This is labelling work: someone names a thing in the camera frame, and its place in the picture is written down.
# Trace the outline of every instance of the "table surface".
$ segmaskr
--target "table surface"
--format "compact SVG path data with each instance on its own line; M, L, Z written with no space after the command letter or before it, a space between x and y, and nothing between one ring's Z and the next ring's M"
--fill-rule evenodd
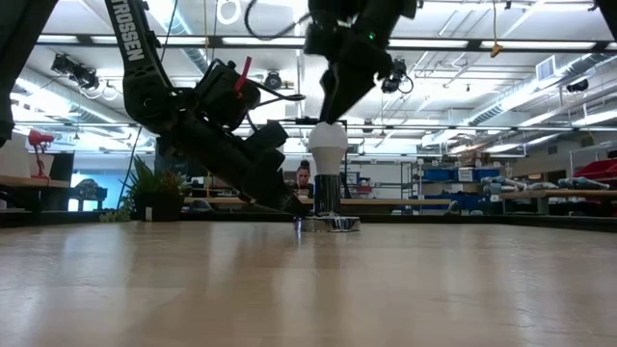
M53 187L53 188L69 188L70 183L59 180L47 180L44 178L31 177L15 177L0 175L0 184L11 187Z
M539 227L0 230L0 345L617 346L617 237Z
M617 198L617 191L593 191L593 190L570 190L552 189L540 191L523 191L514 193L501 193L502 199L529 199L529 198Z
M215 204L242 204L245 203L239 198L186 198L186 202L194 200L204 200ZM303 204L313 204L312 199L300 199ZM405 199L341 199L344 205L448 205L450 199L438 200L405 200Z

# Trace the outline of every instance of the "person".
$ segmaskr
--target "person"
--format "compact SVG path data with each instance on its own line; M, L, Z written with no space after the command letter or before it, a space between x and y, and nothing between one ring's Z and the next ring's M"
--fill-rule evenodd
M310 163L308 160L300 162L296 170L296 183L291 186L298 197L308 197L312 199L313 185L309 183Z

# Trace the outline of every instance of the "light bulb base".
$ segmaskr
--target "light bulb base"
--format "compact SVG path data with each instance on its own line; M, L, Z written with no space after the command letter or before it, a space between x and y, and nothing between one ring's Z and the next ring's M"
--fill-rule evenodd
M315 216L337 216L340 213L340 174L318 174L313 192Z
M300 232L354 232L360 231L359 217L311 216L294 221L294 229Z

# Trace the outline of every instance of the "green plant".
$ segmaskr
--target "green plant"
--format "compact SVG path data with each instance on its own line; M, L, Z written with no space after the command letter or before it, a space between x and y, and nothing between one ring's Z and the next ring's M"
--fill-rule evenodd
M136 156L134 159L135 173L130 173L130 185L127 184L128 192L121 198L121 207L117 212L109 212L99 217L102 223L129 222L131 213L135 210L135 198L144 194L163 193L180 195L189 188L186 176L180 173L172 173L169 170L153 171L146 162Z

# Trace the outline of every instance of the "ceiling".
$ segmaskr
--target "ceiling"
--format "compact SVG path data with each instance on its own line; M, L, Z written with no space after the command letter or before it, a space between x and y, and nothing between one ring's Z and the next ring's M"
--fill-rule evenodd
M261 35L272 35L304 13L306 3L306 0L261 0L252 12L251 23ZM211 37L248 35L242 20L248 0L239 0L242 15L230 24L224 24L217 19L217 4L222 4L223 20L233 17L234 5L230 0L220 0L220 3L216 0L178 0L176 15L180 18L177 20L181 20L184 26L183 34ZM150 27L158 35L165 35L174 0L150 0L149 6ZM505 1L496 1L495 13L492 1L425 1L424 8L418 10L416 19L399 20L392 37L492 40L496 29L500 40L613 40L600 11L587 11L591 6L591 1L513 1L512 8L504 10ZM302 36L305 28L305 24L299 26L294 35ZM109 35L113 34L113 31L103 0L60 0L43 33ZM309 117L319 115L323 98L319 79L327 67L325 59L305 56L296 49L261 49L250 46L207 48L201 53L205 53L208 59L233 60L239 66L243 65L247 56L251 56L253 63L249 76L258 80L267 71L278 70L283 80L292 82L297 88L295 92L307 96L302 103L281 102L276 106L255 111L255 122L296 117L299 114ZM101 90L84 96L89 96L92 98L89 98L89 101L110 112L126 116L121 95L122 60L117 47L35 47L27 67L77 92L78 89L73 83L66 78L58 78L50 69L56 54L68 54L75 62L95 68L98 77L103 81L101 85L108 84L110 87L106 91L102 91L101 87ZM536 66L553 55L501 53L492 59L488 53L477 52L395 50L390 51L390 54L392 58L405 60L408 74L415 83L414 90L406 95L383 94L379 88L375 88L346 114L345 118L350 122L372 120L375 124L459 124L472 110L503 98L503 92L525 80L533 79ZM580 56L581 54L555 54L558 64L570 62ZM173 83L179 87L191 87L201 79L200 70L181 49L169 49L163 66ZM590 89L586 94L612 86L612 80L617 78L613 75L614 62L588 71L586 76L589 77ZM613 93L605 96L603 102L613 96ZM557 88L548 89L516 105L511 112L499 116L498 123L517 125L577 97L583 96L567 93L560 97ZM426 135L426 131L396 130L388 135L387 141L417 141ZM383 137L383 134L376 131L372 135L366 135L359 131L353 136ZM450 142L459 140L456 136L453 139Z

